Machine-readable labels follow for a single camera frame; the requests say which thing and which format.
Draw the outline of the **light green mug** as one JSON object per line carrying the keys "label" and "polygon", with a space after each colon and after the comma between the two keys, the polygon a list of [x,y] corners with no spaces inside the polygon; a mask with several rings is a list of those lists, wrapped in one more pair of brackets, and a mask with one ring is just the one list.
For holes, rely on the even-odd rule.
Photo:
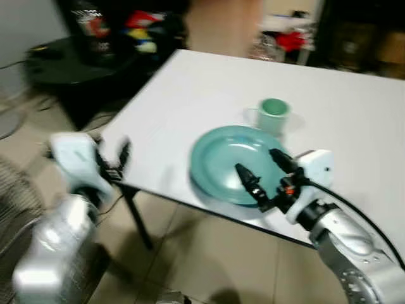
{"label": "light green mug", "polygon": [[291,111],[291,105],[283,99],[266,98],[256,107],[245,109],[243,116],[252,127],[278,137],[284,133]]}

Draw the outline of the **brown cardboard box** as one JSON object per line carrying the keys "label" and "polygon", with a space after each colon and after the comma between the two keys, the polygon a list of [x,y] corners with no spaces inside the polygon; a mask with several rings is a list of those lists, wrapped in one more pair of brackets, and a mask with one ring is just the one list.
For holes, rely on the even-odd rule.
{"label": "brown cardboard box", "polygon": [[390,31],[377,49],[376,59],[382,63],[405,63],[405,32]]}

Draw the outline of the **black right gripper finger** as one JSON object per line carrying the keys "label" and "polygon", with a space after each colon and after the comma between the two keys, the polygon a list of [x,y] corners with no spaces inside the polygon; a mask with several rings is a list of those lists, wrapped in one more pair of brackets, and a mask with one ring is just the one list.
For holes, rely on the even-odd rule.
{"label": "black right gripper finger", "polygon": [[284,153],[281,149],[272,148],[269,150],[269,155],[275,164],[283,171],[284,179],[295,180],[298,176],[299,166],[295,159]]}
{"label": "black right gripper finger", "polygon": [[260,177],[255,176],[246,166],[235,164],[235,171],[240,179],[243,188],[251,195],[251,198],[257,203],[258,208],[269,208],[270,199],[266,191],[260,186]]}

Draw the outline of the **black low cabinet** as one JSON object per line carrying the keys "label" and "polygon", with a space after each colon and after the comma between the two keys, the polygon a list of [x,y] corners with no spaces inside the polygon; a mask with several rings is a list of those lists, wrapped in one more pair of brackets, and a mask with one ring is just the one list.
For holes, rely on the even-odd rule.
{"label": "black low cabinet", "polygon": [[138,54],[110,65],[85,63],[69,38],[33,47],[23,62],[29,84],[55,96],[76,130],[89,125],[107,105],[135,96],[156,69]]}

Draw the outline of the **red and yellow bag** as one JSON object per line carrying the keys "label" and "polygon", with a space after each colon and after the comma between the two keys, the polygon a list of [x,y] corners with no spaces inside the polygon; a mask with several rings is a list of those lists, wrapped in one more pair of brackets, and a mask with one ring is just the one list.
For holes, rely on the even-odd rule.
{"label": "red and yellow bag", "polygon": [[148,29],[156,22],[165,19],[164,13],[153,13],[137,9],[125,21],[123,33],[134,39],[134,47],[139,53],[157,53],[157,44],[149,35]]}

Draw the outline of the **dark mesh floor fan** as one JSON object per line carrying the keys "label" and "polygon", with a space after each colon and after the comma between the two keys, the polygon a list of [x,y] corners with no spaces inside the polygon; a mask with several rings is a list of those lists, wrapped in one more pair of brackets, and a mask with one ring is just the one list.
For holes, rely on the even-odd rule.
{"label": "dark mesh floor fan", "polygon": [[33,221],[43,212],[29,174],[0,156],[0,304],[16,304],[13,271],[31,243]]}

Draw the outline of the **black table leg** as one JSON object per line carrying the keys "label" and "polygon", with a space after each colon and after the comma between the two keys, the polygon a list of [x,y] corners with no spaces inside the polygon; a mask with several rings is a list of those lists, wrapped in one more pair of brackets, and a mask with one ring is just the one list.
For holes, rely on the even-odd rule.
{"label": "black table leg", "polygon": [[126,186],[126,185],[119,185],[119,189],[121,194],[123,195],[123,199],[127,204],[127,208],[129,208],[131,217],[133,218],[134,225],[136,226],[136,231],[139,233],[139,236],[144,243],[145,249],[148,251],[154,248],[153,241],[151,240],[150,235],[144,225],[144,219],[142,219],[142,215],[138,209],[138,206],[134,203],[134,196],[137,194],[138,190],[136,188]]}

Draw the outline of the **white shelf rack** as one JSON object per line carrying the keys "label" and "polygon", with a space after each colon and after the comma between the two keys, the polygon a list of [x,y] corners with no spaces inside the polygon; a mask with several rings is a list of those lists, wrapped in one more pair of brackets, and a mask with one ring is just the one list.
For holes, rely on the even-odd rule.
{"label": "white shelf rack", "polygon": [[295,63],[296,65],[306,65],[309,56],[315,51],[316,22],[311,18],[298,18],[283,15],[266,15],[259,24],[261,33],[274,37],[275,32],[300,31],[309,35],[309,44],[304,49],[284,52],[278,47],[278,51],[283,51],[284,63]]}

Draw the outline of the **black printed snack bag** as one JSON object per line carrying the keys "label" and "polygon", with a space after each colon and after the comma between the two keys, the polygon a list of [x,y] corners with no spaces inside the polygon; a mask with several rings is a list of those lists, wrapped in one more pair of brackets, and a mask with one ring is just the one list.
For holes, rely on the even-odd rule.
{"label": "black printed snack bag", "polygon": [[102,11],[92,0],[69,0],[69,9],[78,26],[78,51],[83,59],[96,66],[110,65],[115,55]]}

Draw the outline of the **teal round plate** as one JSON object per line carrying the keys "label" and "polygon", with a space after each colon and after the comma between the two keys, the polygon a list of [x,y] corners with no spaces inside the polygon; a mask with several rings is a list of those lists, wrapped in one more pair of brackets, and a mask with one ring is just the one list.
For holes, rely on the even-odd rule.
{"label": "teal round plate", "polygon": [[190,154],[190,176],[210,197],[238,206],[257,206],[235,170],[236,164],[260,178],[259,185],[271,190],[280,185],[284,171],[272,160],[270,151],[289,153],[265,131],[246,125],[223,125],[200,136]]}

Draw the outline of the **red cloth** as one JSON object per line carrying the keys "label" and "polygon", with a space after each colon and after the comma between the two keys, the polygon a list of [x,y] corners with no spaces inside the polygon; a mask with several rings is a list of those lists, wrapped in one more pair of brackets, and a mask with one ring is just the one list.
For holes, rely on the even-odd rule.
{"label": "red cloth", "polygon": [[275,32],[273,35],[278,47],[284,52],[299,51],[309,44],[309,35],[300,31]]}

